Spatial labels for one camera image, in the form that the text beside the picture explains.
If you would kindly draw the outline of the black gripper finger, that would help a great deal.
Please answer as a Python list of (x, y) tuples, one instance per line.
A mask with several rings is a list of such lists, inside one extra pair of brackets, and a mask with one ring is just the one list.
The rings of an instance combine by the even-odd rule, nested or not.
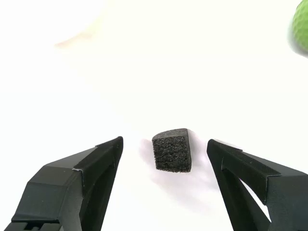
[(123, 137), (44, 165), (27, 183), (8, 231), (100, 231)]
[(210, 139), (207, 155), (235, 231), (306, 231), (308, 175)]

